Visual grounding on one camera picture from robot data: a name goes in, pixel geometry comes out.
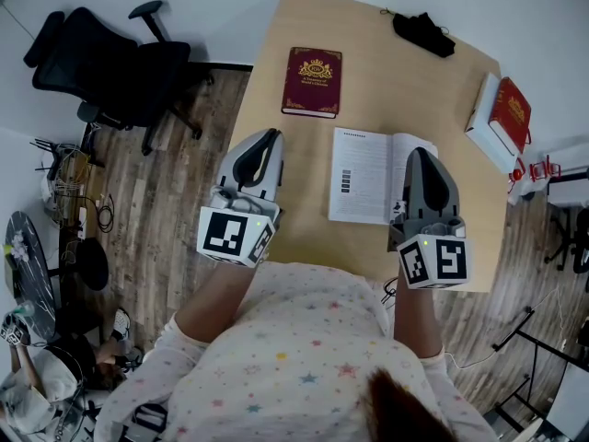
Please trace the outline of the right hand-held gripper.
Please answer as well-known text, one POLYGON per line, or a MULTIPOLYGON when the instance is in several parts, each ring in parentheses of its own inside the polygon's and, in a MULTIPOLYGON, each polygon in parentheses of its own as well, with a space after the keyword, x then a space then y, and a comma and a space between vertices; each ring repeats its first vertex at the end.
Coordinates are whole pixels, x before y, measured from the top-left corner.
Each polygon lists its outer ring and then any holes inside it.
POLYGON ((471 247, 456 184, 422 147, 409 155, 404 199, 407 213, 390 222, 388 248, 398 254, 407 286, 442 289, 468 283, 471 247))

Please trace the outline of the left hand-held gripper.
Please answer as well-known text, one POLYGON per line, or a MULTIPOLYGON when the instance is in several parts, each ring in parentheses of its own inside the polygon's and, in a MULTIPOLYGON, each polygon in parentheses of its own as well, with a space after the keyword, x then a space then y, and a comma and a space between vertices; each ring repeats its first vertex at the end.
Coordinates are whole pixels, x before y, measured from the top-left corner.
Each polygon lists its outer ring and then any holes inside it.
POLYGON ((284 137, 277 129, 258 131, 229 150, 217 174, 211 201, 201 208, 197 251, 217 262, 255 268, 275 236, 278 204, 255 196, 275 196, 282 181, 284 137))

